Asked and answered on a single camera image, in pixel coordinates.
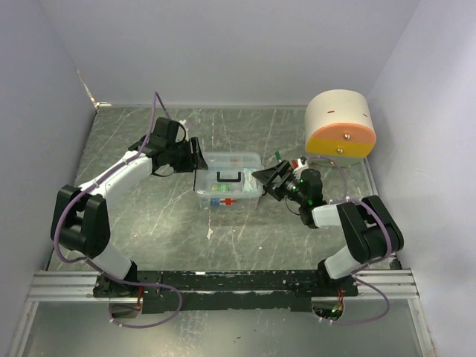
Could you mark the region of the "white bandage wrapper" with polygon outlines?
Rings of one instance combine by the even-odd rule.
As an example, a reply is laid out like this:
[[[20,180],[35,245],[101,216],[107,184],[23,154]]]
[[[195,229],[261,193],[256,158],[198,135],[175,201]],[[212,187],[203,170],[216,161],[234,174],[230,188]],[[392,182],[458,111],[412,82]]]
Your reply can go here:
[[[262,189],[259,186],[258,180],[253,177],[253,173],[256,172],[257,169],[253,167],[244,167],[242,169],[243,173],[243,184],[242,184],[242,191],[246,193],[261,193]]]

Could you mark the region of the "clear plastic box lid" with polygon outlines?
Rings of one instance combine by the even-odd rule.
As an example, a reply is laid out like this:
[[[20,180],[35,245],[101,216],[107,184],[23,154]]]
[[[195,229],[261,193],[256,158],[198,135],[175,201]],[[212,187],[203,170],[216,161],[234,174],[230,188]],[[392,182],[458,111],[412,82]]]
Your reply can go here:
[[[261,157],[255,152],[205,152],[208,170],[197,170],[194,191],[217,191],[218,184],[229,184],[232,191],[242,191],[244,167],[257,171],[263,168]],[[232,164],[231,158],[239,162]]]

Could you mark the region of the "small green medicine box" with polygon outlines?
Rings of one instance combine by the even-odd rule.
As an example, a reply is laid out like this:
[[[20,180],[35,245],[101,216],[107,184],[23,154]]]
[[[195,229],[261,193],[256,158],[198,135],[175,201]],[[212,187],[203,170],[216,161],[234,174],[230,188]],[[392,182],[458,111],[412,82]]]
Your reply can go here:
[[[231,186],[229,184],[221,183],[216,186],[216,190],[218,192],[228,192],[230,189],[231,189]]]

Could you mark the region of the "clear plastic medicine box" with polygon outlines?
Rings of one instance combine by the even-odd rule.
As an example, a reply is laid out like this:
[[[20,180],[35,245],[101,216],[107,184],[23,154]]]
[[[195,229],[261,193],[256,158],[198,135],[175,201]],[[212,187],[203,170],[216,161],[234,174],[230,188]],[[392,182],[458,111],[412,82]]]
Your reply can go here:
[[[257,208],[261,193],[246,193],[243,191],[218,192],[218,191],[196,191],[199,205],[203,209],[209,210],[254,210]],[[219,206],[212,206],[210,200],[219,199]]]

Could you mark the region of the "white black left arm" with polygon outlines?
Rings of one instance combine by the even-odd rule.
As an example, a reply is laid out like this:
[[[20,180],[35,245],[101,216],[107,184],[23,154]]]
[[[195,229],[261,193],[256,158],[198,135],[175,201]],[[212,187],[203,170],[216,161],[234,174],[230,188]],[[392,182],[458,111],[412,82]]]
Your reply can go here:
[[[169,118],[158,118],[144,137],[132,144],[126,153],[96,178],[74,187],[63,186],[57,193],[51,225],[51,239],[56,255],[72,264],[61,250],[79,253],[79,260],[124,285],[138,285],[138,268],[111,241],[109,204],[161,167],[174,173],[206,170],[199,140],[178,132],[185,126]]]

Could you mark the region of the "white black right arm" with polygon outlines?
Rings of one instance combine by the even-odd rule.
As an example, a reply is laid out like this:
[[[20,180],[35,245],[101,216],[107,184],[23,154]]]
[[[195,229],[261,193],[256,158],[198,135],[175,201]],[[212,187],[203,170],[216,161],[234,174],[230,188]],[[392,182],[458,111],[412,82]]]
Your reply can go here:
[[[277,201],[289,199],[299,205],[301,222],[311,229],[340,227],[345,245],[318,264],[330,280],[339,280],[377,263],[404,245],[402,232],[379,196],[325,201],[321,173],[301,157],[252,173],[264,191]]]

